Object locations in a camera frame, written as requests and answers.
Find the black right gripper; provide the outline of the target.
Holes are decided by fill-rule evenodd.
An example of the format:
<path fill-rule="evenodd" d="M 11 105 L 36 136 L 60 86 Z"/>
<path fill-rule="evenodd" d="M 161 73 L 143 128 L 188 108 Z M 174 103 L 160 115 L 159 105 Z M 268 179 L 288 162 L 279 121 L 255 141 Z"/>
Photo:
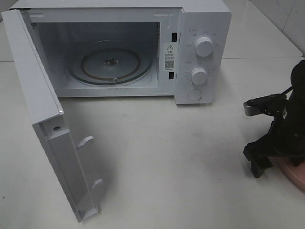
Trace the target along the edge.
<path fill-rule="evenodd" d="M 245 146 L 244 155 L 255 178 L 273 167 L 271 157 L 288 157 L 298 167 L 305 162 L 305 125 L 282 126 L 273 121 L 266 135 Z"/>

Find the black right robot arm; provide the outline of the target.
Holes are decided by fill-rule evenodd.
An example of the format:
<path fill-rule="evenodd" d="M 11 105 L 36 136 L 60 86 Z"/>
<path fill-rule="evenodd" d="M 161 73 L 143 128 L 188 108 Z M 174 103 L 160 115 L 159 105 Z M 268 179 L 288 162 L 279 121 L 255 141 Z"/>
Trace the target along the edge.
<path fill-rule="evenodd" d="M 265 114 L 274 118 L 268 133 L 244 148 L 244 155 L 256 178 L 273 166 L 272 157 L 288 157 L 296 167 L 305 160 L 304 61 L 292 69 L 290 81 L 291 86 L 282 93 L 244 102 L 247 116 Z"/>

